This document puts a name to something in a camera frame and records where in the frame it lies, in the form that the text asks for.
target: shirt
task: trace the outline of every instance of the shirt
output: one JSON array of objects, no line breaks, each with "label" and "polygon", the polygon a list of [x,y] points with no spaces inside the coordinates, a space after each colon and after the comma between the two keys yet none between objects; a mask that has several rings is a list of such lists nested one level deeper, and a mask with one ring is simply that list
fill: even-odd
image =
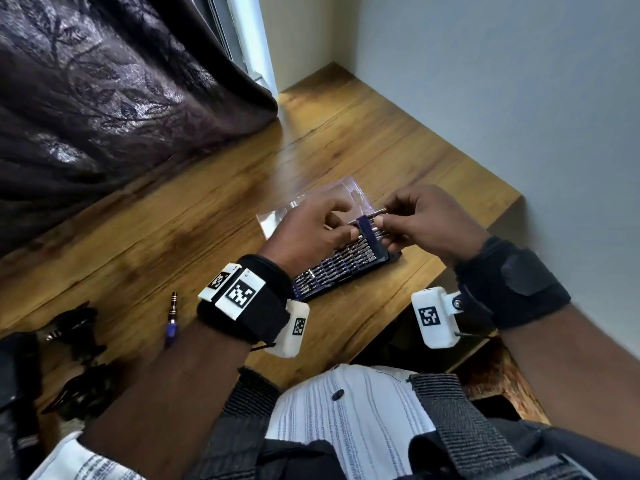
[{"label": "shirt", "polygon": [[[280,396],[266,437],[304,444],[328,441],[349,480],[409,475],[409,442],[435,430],[407,382],[411,374],[389,367],[334,367]],[[84,448],[79,435],[62,440],[30,480],[142,480]]]}]

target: hand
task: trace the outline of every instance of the hand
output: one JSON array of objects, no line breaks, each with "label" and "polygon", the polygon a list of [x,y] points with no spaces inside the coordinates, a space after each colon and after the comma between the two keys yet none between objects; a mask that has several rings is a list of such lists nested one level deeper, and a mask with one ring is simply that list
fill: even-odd
[{"label": "hand", "polygon": [[336,198],[306,200],[284,216],[258,254],[293,278],[358,238],[357,227],[345,225],[332,212],[350,208],[348,201]]},{"label": "hand", "polygon": [[435,185],[396,190],[385,207],[389,213],[375,217],[374,224],[392,234],[382,240],[392,253],[416,244],[453,266],[478,254],[490,236],[451,195]]}]

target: black wristband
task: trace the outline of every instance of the black wristband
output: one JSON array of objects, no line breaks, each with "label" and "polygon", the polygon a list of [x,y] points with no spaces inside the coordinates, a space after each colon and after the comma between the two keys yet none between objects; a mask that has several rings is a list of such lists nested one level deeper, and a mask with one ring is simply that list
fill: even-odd
[{"label": "black wristband", "polygon": [[478,256],[455,268],[467,311],[489,315],[498,329],[558,311],[571,296],[530,249],[489,238]]},{"label": "black wristband", "polygon": [[[246,255],[237,262],[251,270],[265,282],[236,320],[229,318],[215,302],[201,300],[197,314],[201,322],[226,335],[244,340],[250,344],[260,341],[272,343],[289,321],[285,307],[288,298],[293,298],[290,277],[276,264],[259,255]],[[220,290],[223,294],[231,285],[229,282]]]}]

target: webbing strap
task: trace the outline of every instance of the webbing strap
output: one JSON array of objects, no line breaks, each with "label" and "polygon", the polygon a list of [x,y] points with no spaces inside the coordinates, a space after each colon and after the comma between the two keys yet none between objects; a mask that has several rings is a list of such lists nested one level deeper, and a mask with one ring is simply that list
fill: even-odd
[{"label": "webbing strap", "polygon": [[209,444],[184,480],[255,480],[256,463],[280,390],[243,367]]},{"label": "webbing strap", "polygon": [[453,374],[409,379],[458,473],[467,479],[569,480],[589,478],[560,456],[528,460],[469,402]]}]

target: person's left hand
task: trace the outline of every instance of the person's left hand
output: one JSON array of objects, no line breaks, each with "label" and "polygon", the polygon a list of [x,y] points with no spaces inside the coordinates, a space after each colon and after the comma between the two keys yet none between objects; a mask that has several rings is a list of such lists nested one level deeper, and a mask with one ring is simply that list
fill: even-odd
[{"label": "person's left hand", "polygon": [[332,212],[350,208],[348,201],[337,198],[306,200],[284,216],[258,254],[294,278],[358,238],[358,228],[345,225]]}]

